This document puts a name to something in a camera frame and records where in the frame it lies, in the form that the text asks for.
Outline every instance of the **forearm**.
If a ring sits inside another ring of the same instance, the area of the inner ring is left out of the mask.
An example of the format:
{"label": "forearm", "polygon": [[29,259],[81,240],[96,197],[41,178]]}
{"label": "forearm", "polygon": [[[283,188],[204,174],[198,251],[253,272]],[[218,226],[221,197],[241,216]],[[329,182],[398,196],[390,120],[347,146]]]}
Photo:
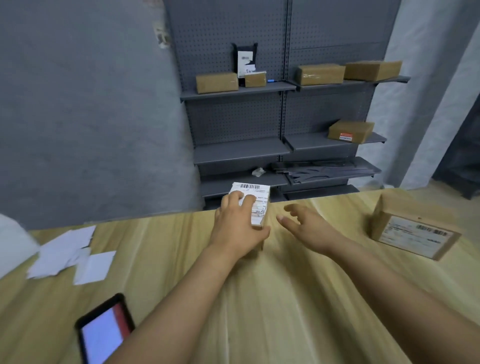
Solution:
{"label": "forearm", "polygon": [[479,327],[414,286],[357,243],[328,254],[414,363],[480,363]]}
{"label": "forearm", "polygon": [[110,357],[109,363],[186,363],[234,265],[212,245]]}

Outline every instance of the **barcode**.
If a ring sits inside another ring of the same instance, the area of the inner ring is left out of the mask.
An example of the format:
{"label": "barcode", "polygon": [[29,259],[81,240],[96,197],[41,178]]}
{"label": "barcode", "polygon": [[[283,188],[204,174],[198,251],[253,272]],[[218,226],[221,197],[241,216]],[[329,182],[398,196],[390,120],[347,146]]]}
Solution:
{"label": "barcode", "polygon": [[248,184],[248,183],[242,183],[240,185],[240,188],[253,188],[255,190],[258,190],[260,188],[259,184]]}
{"label": "barcode", "polygon": [[425,225],[417,225],[417,229],[425,230],[425,231],[428,231],[428,232],[433,232],[434,234],[437,234],[437,235],[447,236],[446,231],[432,229],[432,228],[429,228],[428,226],[425,226]]}

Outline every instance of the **wooden table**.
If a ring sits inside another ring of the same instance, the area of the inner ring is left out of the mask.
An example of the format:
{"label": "wooden table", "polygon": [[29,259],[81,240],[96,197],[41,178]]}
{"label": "wooden table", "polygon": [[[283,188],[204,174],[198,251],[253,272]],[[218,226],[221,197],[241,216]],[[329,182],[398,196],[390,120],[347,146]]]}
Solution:
{"label": "wooden table", "polygon": [[[401,190],[391,193],[406,194]],[[366,235],[380,191],[299,203],[317,209],[391,268],[480,323],[480,253],[461,239],[434,262]],[[204,327],[193,363],[408,363],[407,357],[329,258],[307,251],[275,220],[256,259],[229,276]],[[74,268],[26,280],[35,258],[0,280],[0,363],[79,363],[73,324],[123,292],[139,324],[207,245],[213,211],[102,223],[93,253],[117,250],[107,278],[73,286]],[[69,228],[34,231],[45,243]]]}

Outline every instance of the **phone screen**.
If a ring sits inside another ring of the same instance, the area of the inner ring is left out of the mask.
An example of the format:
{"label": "phone screen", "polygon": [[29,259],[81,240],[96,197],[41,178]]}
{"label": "phone screen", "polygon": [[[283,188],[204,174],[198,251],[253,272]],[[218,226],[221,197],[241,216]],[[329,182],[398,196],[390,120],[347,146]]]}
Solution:
{"label": "phone screen", "polygon": [[81,330],[89,364],[102,364],[130,335],[120,303],[103,312]]}

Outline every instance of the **hand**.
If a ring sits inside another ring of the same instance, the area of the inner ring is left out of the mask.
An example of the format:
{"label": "hand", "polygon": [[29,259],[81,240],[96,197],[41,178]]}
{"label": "hand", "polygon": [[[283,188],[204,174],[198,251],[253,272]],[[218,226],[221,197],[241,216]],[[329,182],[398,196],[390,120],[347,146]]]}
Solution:
{"label": "hand", "polygon": [[243,200],[240,191],[233,191],[223,196],[220,208],[215,211],[215,223],[210,244],[221,248],[233,263],[246,255],[257,244],[268,238],[270,227],[261,230],[252,227],[252,206],[256,197],[249,194]]}
{"label": "hand", "polygon": [[287,205],[284,210],[290,212],[291,216],[296,216],[300,224],[286,216],[277,215],[276,219],[280,225],[314,252],[329,255],[335,244],[347,239],[316,211],[299,204]]}

